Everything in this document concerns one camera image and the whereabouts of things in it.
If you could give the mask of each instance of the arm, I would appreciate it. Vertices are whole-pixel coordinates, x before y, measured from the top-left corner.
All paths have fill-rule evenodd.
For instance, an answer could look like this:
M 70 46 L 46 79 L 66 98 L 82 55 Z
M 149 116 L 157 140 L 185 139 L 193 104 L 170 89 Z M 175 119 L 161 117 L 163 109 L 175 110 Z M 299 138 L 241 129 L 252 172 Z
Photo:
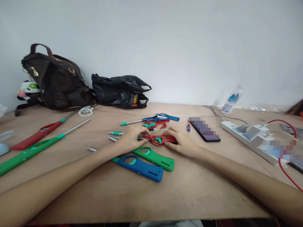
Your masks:
M 148 140 L 137 141 L 140 133 L 146 136 L 149 135 L 149 130 L 134 126 L 116 143 L 3 192 L 0 194 L 0 226 L 26 225 L 85 175 L 112 158 L 146 143 Z
M 170 127 L 163 135 L 172 135 L 178 141 L 178 144 L 166 142 L 166 146 L 186 156 L 206 162 L 235 181 L 289 224 L 303 226 L 303 193 L 301 191 L 198 146 L 175 127 Z

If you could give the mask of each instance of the white wall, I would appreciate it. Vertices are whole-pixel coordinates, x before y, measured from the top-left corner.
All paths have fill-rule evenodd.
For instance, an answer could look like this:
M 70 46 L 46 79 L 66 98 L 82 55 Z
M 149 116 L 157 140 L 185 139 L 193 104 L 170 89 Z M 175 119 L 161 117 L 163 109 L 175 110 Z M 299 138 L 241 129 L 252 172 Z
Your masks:
M 151 102 L 225 101 L 240 75 L 241 106 L 303 98 L 301 0 L 4 0 L 0 13 L 0 103 L 10 110 L 32 43 L 76 62 L 88 84 L 92 73 L 136 75 Z

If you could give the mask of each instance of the beaded bracelet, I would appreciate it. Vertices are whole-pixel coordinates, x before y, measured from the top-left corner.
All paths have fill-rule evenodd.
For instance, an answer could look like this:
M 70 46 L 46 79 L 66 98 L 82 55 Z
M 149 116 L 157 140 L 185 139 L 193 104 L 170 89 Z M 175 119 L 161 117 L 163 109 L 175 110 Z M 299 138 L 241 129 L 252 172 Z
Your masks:
M 85 113 L 84 110 L 88 110 L 90 113 L 87 115 L 83 115 L 82 112 Z M 79 110 L 79 115 L 81 117 L 89 117 L 89 116 L 93 115 L 93 111 L 90 108 L 84 107 L 81 110 Z

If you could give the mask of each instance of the black plastic bag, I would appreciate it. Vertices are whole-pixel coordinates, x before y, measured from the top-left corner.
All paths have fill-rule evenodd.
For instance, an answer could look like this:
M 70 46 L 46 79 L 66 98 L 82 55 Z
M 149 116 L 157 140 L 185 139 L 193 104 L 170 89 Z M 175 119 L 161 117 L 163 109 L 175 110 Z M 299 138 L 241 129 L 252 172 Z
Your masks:
M 150 89 L 143 89 L 141 86 L 148 86 Z M 152 89 L 136 76 L 107 78 L 100 77 L 98 74 L 92 74 L 92 87 L 100 104 L 123 109 L 145 108 L 148 98 L 142 93 Z M 138 95 L 137 106 L 132 107 L 136 94 Z M 141 104 L 140 100 L 146 100 L 146 102 Z

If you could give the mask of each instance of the smartphone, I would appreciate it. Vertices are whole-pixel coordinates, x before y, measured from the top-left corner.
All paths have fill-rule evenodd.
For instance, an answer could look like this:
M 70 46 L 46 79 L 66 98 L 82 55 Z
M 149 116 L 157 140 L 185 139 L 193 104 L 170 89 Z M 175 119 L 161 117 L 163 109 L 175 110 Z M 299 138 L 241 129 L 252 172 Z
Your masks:
M 205 124 L 205 121 L 201 120 L 190 120 L 191 125 L 195 128 L 195 130 L 199 133 L 202 139 L 205 142 L 220 142 L 221 139 L 214 135 L 214 132 Z

